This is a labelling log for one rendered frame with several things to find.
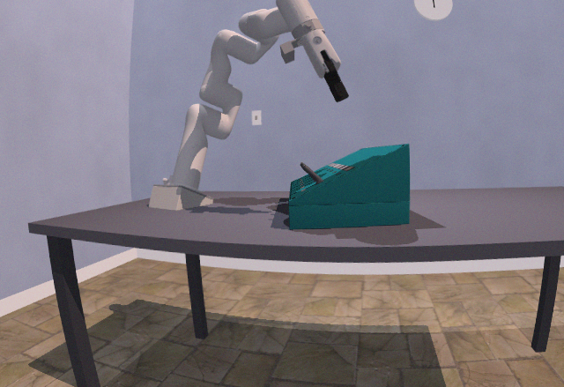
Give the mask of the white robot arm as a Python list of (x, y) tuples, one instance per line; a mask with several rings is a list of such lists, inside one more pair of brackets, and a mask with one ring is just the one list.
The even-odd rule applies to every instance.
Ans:
[(215, 37), (199, 97), (222, 108), (223, 113), (202, 104), (189, 107), (174, 173), (163, 182), (202, 193), (198, 186), (208, 148), (206, 135), (226, 139), (242, 101), (241, 89), (228, 83), (232, 68), (227, 55), (254, 64), (275, 44), (280, 34), (291, 30), (294, 40), (280, 45), (281, 56), (287, 64), (294, 61), (294, 49), (299, 47), (297, 42), (304, 34), (323, 29), (308, 0), (276, 0), (276, 5), (273, 9), (246, 13), (239, 20), (241, 32), (258, 43), (230, 30), (222, 30)]

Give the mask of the teal switch panel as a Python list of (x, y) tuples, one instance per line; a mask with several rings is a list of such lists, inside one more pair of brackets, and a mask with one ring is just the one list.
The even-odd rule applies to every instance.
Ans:
[(316, 171), (301, 163), (308, 175), (291, 182), (289, 229), (409, 224), (409, 144), (352, 154), (354, 163), (349, 154)]

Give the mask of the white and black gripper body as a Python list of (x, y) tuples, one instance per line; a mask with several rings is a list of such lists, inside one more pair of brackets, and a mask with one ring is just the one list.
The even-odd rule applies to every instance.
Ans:
[[(308, 58), (312, 63), (313, 67), (315, 68), (315, 71), (319, 76), (319, 78), (323, 78), (325, 74), (325, 70), (329, 72), (329, 69), (326, 66), (323, 57), (321, 55), (321, 51), (323, 50), (328, 55), (329, 59), (332, 60), (336, 70), (338, 71), (341, 65), (341, 61), (337, 53), (335, 52), (334, 48), (331, 46), (329, 40), (325, 36), (324, 29), (316, 29), (314, 31), (304, 34), (302, 38), (297, 42), (297, 45), (304, 47), (306, 53), (308, 54)], [(325, 68), (323, 66), (325, 66)]]

